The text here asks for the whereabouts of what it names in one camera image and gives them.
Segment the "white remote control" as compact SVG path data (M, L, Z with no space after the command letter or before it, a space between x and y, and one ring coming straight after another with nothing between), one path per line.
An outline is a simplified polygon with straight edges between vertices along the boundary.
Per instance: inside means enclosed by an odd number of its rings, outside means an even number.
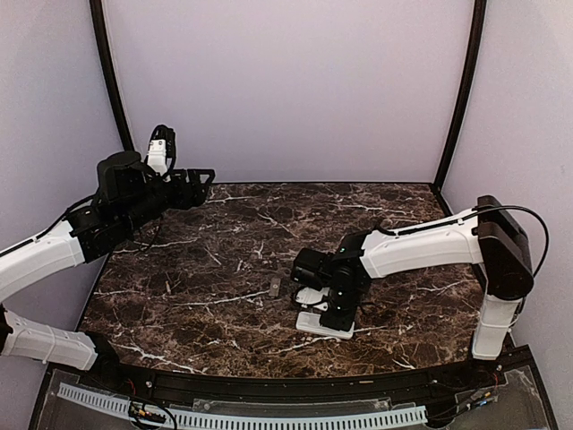
M300 312L297 315L295 327L298 331L316 334L321 337L350 340L354 335L355 325L352 324L348 331L335 330L322 326L318 314Z

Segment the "grey battery cover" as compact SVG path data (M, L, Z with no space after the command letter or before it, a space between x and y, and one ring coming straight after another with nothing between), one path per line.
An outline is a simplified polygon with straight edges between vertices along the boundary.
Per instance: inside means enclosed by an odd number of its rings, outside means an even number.
M281 287L281 278L272 278L269 284L269 296L279 297Z

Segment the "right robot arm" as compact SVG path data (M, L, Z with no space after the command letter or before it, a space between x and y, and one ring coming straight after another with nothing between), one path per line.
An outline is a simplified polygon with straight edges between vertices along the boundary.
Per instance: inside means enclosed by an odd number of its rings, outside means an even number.
M533 264L528 235L512 217L535 211L503 205L484 195L457 214L405 228L374 227L344 236L333 253L302 249L290 278L299 284L295 301L302 310L297 330L349 340L355 315L373 280L404 271L450 264L482 265L486 287L471 357L457 370L458 382L478 387L492 372L506 335L522 311L542 268Z

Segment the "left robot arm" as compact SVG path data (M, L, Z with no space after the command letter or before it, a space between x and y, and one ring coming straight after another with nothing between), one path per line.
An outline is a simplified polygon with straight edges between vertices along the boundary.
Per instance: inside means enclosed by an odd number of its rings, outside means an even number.
M205 203L212 169L173 169L122 151L97 165L97 191L68 208L44 231L1 253L1 298L69 268L110 254L168 210ZM27 357L89 371L108 391L126 383L115 351L97 334L66 331L1 309L2 355Z

